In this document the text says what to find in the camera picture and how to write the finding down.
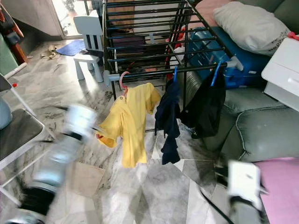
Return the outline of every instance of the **clothes drying rack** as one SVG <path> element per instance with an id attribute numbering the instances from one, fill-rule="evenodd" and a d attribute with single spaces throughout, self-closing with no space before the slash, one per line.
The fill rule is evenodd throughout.
<path id="1" fill-rule="evenodd" d="M 167 7 L 168 4 L 177 4 L 177 7 Z M 137 6 L 147 6 L 145 10 L 135 10 Z M 133 7 L 134 11 L 116 11 L 109 12 L 111 8 Z M 196 21 L 190 21 L 192 15 L 197 16 Z M 112 25 L 113 22 L 128 22 L 130 24 Z M 188 52 L 188 43 L 193 42 L 188 39 L 192 29 L 188 29 L 188 24 L 201 22 L 204 26 L 201 31 L 209 31 L 212 38 L 204 38 L 195 40 L 213 41 L 216 40 L 220 48 L 217 49 L 200 49 L 197 51 Z M 174 67 L 178 66 L 178 74 L 184 75 L 184 89 L 183 89 L 183 108 L 186 103 L 186 77 L 188 71 L 213 69 L 216 64 L 206 64 L 198 67 L 187 66 L 187 55 L 202 54 L 210 51 L 225 51 L 225 53 L 232 58 L 232 61 L 221 64 L 221 67 L 237 67 L 239 61 L 226 48 L 217 34 L 210 28 L 208 23 L 191 5 L 189 0 L 135 0 L 135 1 L 121 1 L 109 2 L 103 1 L 103 50 L 104 50 L 104 82 L 106 85 L 111 83 L 113 89 L 114 99 L 116 99 L 115 82 L 120 78 L 119 67 L 129 67 L 132 63 L 134 66 L 143 68 L 142 71 L 135 71 L 127 74 L 123 78 L 123 82 L 136 82 L 144 80 L 153 80 L 165 78 L 166 75 L 174 72 Z M 168 25 L 170 29 L 157 29 L 157 27 Z M 151 31 L 117 33 L 117 31 L 135 28 L 151 28 Z M 183 40 L 178 40 L 178 36 L 184 33 Z M 116 39 L 129 40 L 130 37 L 142 37 L 148 40 L 148 43 L 131 42 L 125 43 L 123 46 L 115 46 Z M 162 39 L 169 39 L 168 42 L 161 41 Z M 184 43 L 185 51 L 176 53 L 174 51 L 175 45 Z M 162 49 L 162 53 L 157 53 L 157 49 Z M 180 60 L 179 56 L 183 55 L 184 60 Z M 175 64 L 169 65 L 170 61 L 175 61 Z"/>

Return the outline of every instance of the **marble floor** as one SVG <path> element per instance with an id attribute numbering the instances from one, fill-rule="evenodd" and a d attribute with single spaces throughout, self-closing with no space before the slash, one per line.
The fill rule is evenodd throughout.
<path id="1" fill-rule="evenodd" d="M 35 49 L 28 66 L 11 77 L 16 91 L 55 133 L 62 129 L 64 112 L 52 105 L 81 103 L 98 113 L 98 123 L 108 115 L 113 103 L 111 87 L 95 82 L 82 64 L 86 79 L 77 80 L 72 57 L 40 59 L 50 44 Z M 6 94 L 12 109 L 19 108 L 12 94 Z M 154 127 L 154 116 L 147 117 L 147 128 Z M 225 223 L 199 192 L 203 188 L 221 209 L 227 210 L 226 191 L 216 185 L 214 161 L 217 155 L 206 151 L 200 140 L 179 124 L 177 138 L 181 158 L 176 164 L 161 165 L 164 136 L 145 134 L 148 162 L 135 168 L 121 165 L 121 139 L 114 149 L 92 138 L 71 165 L 67 180 L 49 212 L 48 224 L 221 224 Z"/>

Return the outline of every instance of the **white chair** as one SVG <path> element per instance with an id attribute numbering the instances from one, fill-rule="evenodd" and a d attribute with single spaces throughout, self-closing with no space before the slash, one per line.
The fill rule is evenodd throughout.
<path id="1" fill-rule="evenodd" d="M 101 36 L 103 36 L 101 24 L 98 15 L 91 13 L 89 16 L 75 16 L 74 23 L 78 33 L 82 34 L 85 48 L 87 50 L 103 51 Z M 77 77 L 79 80 L 84 79 L 84 74 L 80 67 L 79 62 L 86 62 L 88 69 L 93 70 L 96 76 L 96 80 L 101 83 L 103 82 L 103 76 L 98 66 L 98 56 L 76 54 L 74 57 Z"/>
<path id="2" fill-rule="evenodd" d="M 41 121 L 36 118 L 34 112 L 13 89 L 10 83 L 0 74 L 0 95 L 5 94 L 9 90 L 19 99 L 19 101 L 25 107 L 25 110 L 16 109 L 15 111 L 12 111 L 11 122 L 0 130 L 0 171 L 23 155 L 25 152 L 32 149 L 36 142 L 45 140 L 49 134 L 55 138 L 52 131 L 50 131 Z M 1 183 L 0 192 L 7 196 L 15 204 L 20 205 L 18 199 L 5 190 L 4 187 L 7 186 L 15 177 L 23 173 L 35 162 L 41 159 L 45 153 L 46 152 L 35 158 L 5 183 Z"/>

